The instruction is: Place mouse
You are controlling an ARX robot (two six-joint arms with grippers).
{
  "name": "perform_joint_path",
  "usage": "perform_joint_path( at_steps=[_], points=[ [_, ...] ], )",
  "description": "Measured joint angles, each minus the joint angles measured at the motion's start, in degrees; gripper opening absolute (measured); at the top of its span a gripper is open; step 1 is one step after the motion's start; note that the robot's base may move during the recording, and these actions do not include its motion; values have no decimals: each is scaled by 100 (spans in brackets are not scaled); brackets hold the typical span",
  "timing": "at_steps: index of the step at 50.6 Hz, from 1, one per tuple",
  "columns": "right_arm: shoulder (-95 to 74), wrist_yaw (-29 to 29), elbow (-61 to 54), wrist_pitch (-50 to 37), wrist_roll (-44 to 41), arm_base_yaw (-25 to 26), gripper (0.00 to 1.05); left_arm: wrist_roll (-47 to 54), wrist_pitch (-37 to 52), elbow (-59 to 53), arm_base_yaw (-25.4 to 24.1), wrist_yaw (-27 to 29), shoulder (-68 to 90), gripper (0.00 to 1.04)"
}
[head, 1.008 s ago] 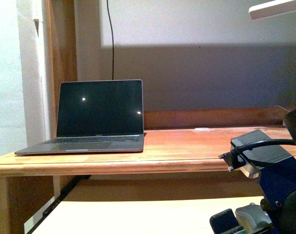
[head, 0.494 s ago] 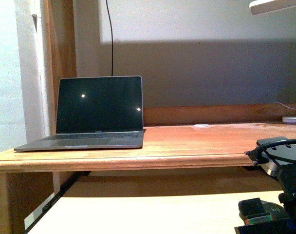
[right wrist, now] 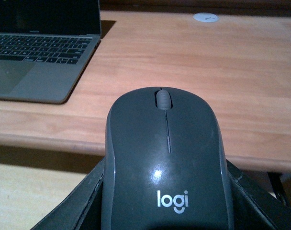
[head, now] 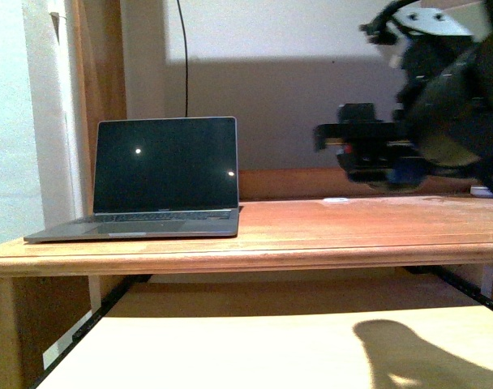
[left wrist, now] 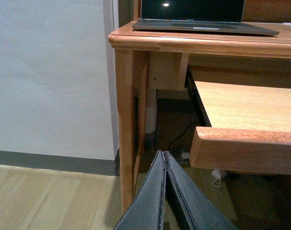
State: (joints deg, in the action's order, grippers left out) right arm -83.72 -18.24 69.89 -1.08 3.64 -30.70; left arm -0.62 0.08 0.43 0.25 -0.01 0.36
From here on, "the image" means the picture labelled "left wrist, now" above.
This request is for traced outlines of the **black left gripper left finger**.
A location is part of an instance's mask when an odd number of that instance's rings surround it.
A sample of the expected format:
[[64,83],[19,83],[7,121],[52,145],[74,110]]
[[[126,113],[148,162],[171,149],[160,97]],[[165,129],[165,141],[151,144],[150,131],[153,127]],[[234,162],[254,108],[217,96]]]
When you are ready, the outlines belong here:
[[116,230],[162,230],[166,181],[166,157],[164,152],[159,150],[134,201],[114,228]]

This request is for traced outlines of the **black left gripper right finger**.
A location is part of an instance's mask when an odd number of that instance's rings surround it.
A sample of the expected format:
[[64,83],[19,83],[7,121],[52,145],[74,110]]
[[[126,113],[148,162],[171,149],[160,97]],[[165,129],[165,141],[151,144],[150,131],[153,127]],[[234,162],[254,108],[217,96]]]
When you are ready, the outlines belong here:
[[168,152],[166,199],[181,230],[236,230]]

